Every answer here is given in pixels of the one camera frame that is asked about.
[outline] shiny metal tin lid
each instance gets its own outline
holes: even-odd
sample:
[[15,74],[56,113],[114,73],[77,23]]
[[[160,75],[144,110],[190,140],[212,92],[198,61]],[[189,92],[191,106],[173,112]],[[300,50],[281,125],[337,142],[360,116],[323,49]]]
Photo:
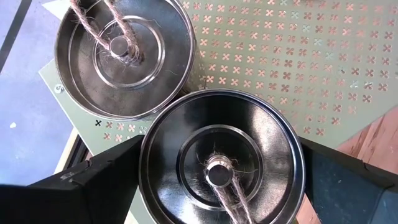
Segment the shiny metal tin lid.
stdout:
[[[140,190],[156,222],[230,222],[206,181],[205,164],[214,154],[233,162],[256,223],[294,219],[305,172],[292,127],[255,96],[209,89],[168,106],[142,143]],[[229,175],[228,169],[222,172]]]
[[183,88],[196,40],[177,1],[121,0],[115,6],[136,33],[142,62],[126,64],[114,57],[126,53],[123,32],[103,1],[86,0],[81,7],[111,52],[76,23],[70,9],[58,32],[57,67],[65,89],[83,109],[109,119],[139,119],[161,110]]

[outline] jute twine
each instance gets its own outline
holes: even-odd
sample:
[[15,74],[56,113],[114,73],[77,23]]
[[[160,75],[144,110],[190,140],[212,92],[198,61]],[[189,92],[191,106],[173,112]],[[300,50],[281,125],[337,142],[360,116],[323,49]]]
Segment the jute twine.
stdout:
[[[239,182],[239,175],[237,172],[239,171],[233,169],[232,182],[226,187],[215,187],[211,184],[210,186],[213,189],[215,195],[218,197],[218,200],[220,200],[222,207],[231,217],[231,221],[233,224],[243,224],[243,223],[254,224],[256,222],[253,220],[253,218],[250,215],[248,201]],[[235,204],[233,198],[234,195],[229,194],[228,191],[226,190],[226,188],[230,187],[230,185],[232,185],[232,190],[235,196],[237,196],[238,198],[238,204],[242,205],[242,208],[244,210],[244,215],[240,214],[236,208],[233,208]]]
[[[109,10],[113,15],[114,20],[119,25],[120,29],[123,32],[123,36],[127,40],[127,43],[129,45],[129,56],[131,58],[131,61],[138,60],[140,52],[134,30],[126,21],[123,20],[123,14],[114,6],[113,0],[103,0],[103,1],[109,7]],[[90,33],[97,40],[99,44],[101,44],[106,50],[110,50],[108,41],[103,39],[99,35],[98,31],[95,30],[94,27],[91,26],[90,23],[88,22],[88,19],[85,15],[86,14],[85,9],[82,9],[79,6],[79,2],[80,0],[70,0],[71,8],[76,13],[80,23],[83,25],[86,31]]]

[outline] round metal tin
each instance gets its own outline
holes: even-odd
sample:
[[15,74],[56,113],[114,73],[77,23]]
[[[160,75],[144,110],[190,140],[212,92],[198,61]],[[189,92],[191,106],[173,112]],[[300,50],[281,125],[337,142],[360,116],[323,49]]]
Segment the round metal tin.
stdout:
[[[206,180],[214,155],[233,162],[256,223],[292,222],[305,183],[292,127],[255,96],[208,89],[169,105],[142,143],[139,186],[157,223],[230,222]],[[233,207],[243,213],[237,200]]]
[[188,81],[196,40],[181,4],[120,0],[115,6],[136,33],[142,61],[125,63],[115,57],[125,52],[120,49],[123,33],[113,15],[103,1],[82,1],[89,23],[109,41],[113,52],[97,43],[69,9],[58,31],[55,59],[70,96],[97,116],[136,120],[160,111],[178,94],[196,90],[198,83]]

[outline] tin rim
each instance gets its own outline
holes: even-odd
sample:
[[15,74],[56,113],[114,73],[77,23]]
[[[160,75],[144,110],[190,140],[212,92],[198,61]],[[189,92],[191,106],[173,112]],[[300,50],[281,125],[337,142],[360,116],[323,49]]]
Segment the tin rim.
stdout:
[[[175,98],[175,96],[183,89],[184,84],[188,80],[188,76],[190,75],[190,72],[191,72],[192,67],[193,67],[194,59],[195,59],[195,52],[196,52],[196,47],[197,47],[196,46],[195,34],[193,32],[193,26],[192,26],[191,20],[189,18],[189,15],[184,10],[184,8],[182,7],[182,4],[180,2],[178,2],[178,1],[176,1],[176,0],[165,0],[165,1],[168,2],[176,10],[176,13],[178,13],[182,17],[183,21],[185,22],[185,25],[186,25],[186,28],[187,28],[187,31],[188,31],[188,36],[189,36],[189,39],[190,39],[190,54],[189,54],[189,58],[188,58],[188,62],[187,62],[187,68],[185,69],[185,72],[182,75],[182,78],[181,78],[180,82],[175,87],[174,91],[171,92],[171,94],[163,102],[159,103],[156,107],[152,108],[149,111],[146,111],[146,112],[141,113],[141,114],[137,114],[135,116],[121,116],[121,115],[116,115],[116,114],[111,114],[109,112],[106,112],[106,111],[98,108],[97,106],[93,105],[92,103],[90,103],[90,101],[88,101],[86,99],[86,97],[81,94],[80,89],[77,88],[77,85],[75,83],[75,79],[71,75],[74,87],[78,90],[78,92],[80,93],[80,96],[88,104],[90,104],[93,108],[95,108],[96,110],[102,112],[103,114],[97,113],[97,112],[95,112],[93,110],[90,110],[89,108],[85,107],[80,101],[78,101],[73,96],[73,94],[70,92],[70,90],[68,88],[65,88],[65,90],[68,93],[68,95],[73,99],[73,101],[81,109],[85,110],[89,114],[98,116],[100,118],[105,118],[105,119],[114,120],[114,121],[135,121],[135,120],[138,120],[138,119],[141,119],[141,118],[145,118],[145,117],[148,117],[148,116],[150,116],[152,114],[155,114],[155,113],[159,112],[161,109],[165,108],[166,105],[168,103],[170,103]],[[89,11],[93,6],[95,6],[98,3],[99,3],[99,1],[94,2],[90,7],[88,7],[87,10]],[[69,14],[74,14],[74,12],[73,12],[73,10],[71,8],[68,9],[67,13],[65,14],[65,16],[63,17],[63,19],[62,19],[62,21],[60,23],[60,27],[58,28],[58,32],[57,32],[56,44],[55,44],[55,64],[57,65],[58,75],[60,77],[60,80],[61,80],[61,83],[62,83],[63,86],[66,86],[66,83],[64,81],[63,75],[61,75],[62,72],[61,72],[61,70],[60,70],[60,68],[58,66],[58,64],[59,64],[59,58],[58,58],[58,52],[59,51],[58,51],[58,48],[59,48],[59,43],[60,43],[60,34],[62,32],[62,27],[63,27],[63,25],[65,23],[70,22],[67,19],[67,17],[68,17],[67,15],[69,15]],[[78,25],[79,24],[77,24],[75,26],[75,28],[73,29],[71,37],[73,36],[74,32],[76,31],[76,28],[78,27]],[[69,57],[69,54],[70,54],[70,45],[71,45],[71,43],[72,43],[72,38],[70,38],[70,40],[69,40],[68,56],[67,57]]]
[[303,151],[302,147],[300,144],[300,141],[296,135],[296,133],[293,130],[293,127],[286,121],[286,119],[283,117],[283,115],[272,105],[267,103],[266,101],[251,95],[249,93],[246,93],[244,91],[240,90],[230,90],[230,89],[225,89],[225,88],[219,88],[219,89],[207,89],[207,90],[200,90],[196,91],[194,93],[190,93],[188,95],[185,95],[181,98],[179,98],[177,101],[174,101],[166,109],[164,109],[160,114],[156,117],[156,119],[153,121],[152,125],[150,126],[147,134],[144,136],[144,139],[142,141],[141,145],[141,154],[140,154],[140,159],[139,159],[139,189],[144,201],[144,205],[147,209],[147,211],[150,213],[152,219],[155,222],[159,222],[159,217],[150,209],[153,204],[155,204],[158,208],[159,211],[157,214],[162,214],[162,218],[166,219],[169,221],[169,223],[173,223],[172,220],[170,220],[169,216],[164,213],[164,211],[160,208],[160,205],[158,201],[153,200],[152,205],[149,205],[148,199],[149,199],[149,194],[152,194],[152,190],[150,189],[150,185],[147,183],[147,177],[145,177],[145,181],[143,181],[143,176],[142,176],[142,169],[146,169],[146,167],[143,167],[147,163],[147,159],[149,157],[149,149],[150,145],[152,144],[152,136],[159,125],[159,122],[162,121],[165,118],[165,115],[169,114],[173,110],[177,109],[179,106],[184,105],[185,103],[188,103],[189,101],[195,100],[199,97],[204,97],[204,96],[211,96],[211,95],[226,95],[226,96],[235,96],[237,98],[241,98],[244,100],[249,100],[252,103],[260,106],[263,109],[267,109],[270,112],[270,116],[272,116],[277,124],[281,126],[281,131],[285,134],[285,136],[289,139],[289,146],[292,150],[292,161],[293,161],[293,168],[294,168],[294,174],[296,172],[301,173],[301,178],[298,179],[296,175],[293,176],[292,178],[292,188],[289,192],[289,196],[287,197],[287,200],[285,202],[285,205],[281,208],[279,214],[274,218],[274,220],[271,222],[271,224],[274,223],[291,223],[297,214],[297,212],[300,209],[303,197],[304,197],[304,189],[305,189],[305,163],[304,163],[304,156],[303,156]]

